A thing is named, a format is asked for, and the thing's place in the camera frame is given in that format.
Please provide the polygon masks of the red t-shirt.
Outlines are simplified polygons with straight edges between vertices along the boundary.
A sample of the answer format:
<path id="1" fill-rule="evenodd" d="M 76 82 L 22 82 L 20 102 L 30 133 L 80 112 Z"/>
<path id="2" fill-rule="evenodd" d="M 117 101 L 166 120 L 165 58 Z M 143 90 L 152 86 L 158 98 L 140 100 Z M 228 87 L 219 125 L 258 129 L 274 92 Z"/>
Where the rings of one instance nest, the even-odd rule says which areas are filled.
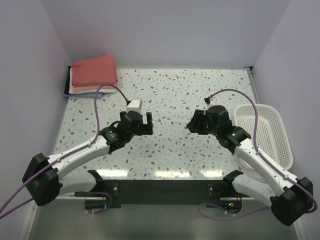
<path id="1" fill-rule="evenodd" d="M 76 88 L 116 84 L 117 68 L 112 55 L 76 60 L 72 65 L 72 85 Z"/>

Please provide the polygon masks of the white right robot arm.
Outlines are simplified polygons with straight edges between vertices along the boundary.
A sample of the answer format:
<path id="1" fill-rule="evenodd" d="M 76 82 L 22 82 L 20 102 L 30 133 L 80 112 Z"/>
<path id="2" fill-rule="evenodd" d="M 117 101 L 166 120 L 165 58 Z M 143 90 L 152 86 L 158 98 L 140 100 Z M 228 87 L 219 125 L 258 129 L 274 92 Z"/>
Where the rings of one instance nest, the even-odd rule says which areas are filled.
<path id="1" fill-rule="evenodd" d="M 232 123 L 224 106 L 210 105 L 206 110 L 195 110 L 186 128 L 191 133 L 213 135 L 223 148 L 248 163 L 264 180 L 260 182 L 234 170 L 223 178 L 222 189 L 227 196 L 240 193 L 254 198 L 270 208 L 286 226 L 318 209 L 313 183 L 274 162 L 257 146 L 252 135 Z"/>

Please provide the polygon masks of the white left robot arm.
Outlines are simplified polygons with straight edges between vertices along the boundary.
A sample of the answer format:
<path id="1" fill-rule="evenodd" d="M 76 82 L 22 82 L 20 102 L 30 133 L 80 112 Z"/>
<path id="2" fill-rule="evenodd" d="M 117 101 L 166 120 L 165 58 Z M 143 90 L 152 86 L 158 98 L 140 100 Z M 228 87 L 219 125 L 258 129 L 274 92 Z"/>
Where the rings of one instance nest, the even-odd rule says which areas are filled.
<path id="1" fill-rule="evenodd" d="M 152 113 L 143 115 L 136 111 L 120 112 L 120 119 L 101 129 L 98 134 L 61 153 L 44 156 L 36 154 L 30 161 L 23 177 L 29 194 L 39 206 L 45 206 L 56 197 L 67 193 L 62 179 L 80 166 L 123 148 L 134 136 L 152 135 Z"/>

